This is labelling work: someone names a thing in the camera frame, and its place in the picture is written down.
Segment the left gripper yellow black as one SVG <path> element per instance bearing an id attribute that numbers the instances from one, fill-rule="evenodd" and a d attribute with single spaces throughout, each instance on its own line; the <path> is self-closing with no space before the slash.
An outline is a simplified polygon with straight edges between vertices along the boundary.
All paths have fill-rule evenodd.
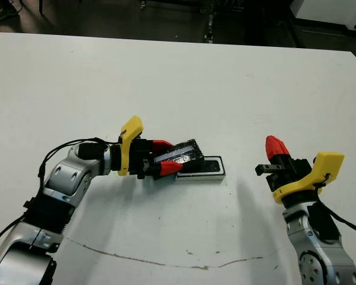
<path id="1" fill-rule="evenodd" d="M 149 167 L 152 151 L 164 151 L 173 146 L 165 140 L 146 140 L 141 138 L 144 126 L 140 117 L 133 116 L 121 128 L 119 135 L 120 169 L 119 176 L 136 175 L 138 179 L 152 176 L 155 180 L 172 175 L 183 169 L 183 164 L 174 161 L 162 161 Z"/>

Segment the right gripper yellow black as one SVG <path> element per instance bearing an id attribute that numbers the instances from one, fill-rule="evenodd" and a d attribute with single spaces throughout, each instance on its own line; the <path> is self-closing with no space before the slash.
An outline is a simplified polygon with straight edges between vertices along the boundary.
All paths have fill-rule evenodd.
<path id="1" fill-rule="evenodd" d="M 336 180 L 344 155 L 320 152 L 311 165 L 307 159 L 294 159 L 285 144 L 273 135 L 266 137 L 269 164 L 255 167 L 256 174 L 266 181 L 278 204 L 299 204 L 319 198 L 322 189 Z"/>

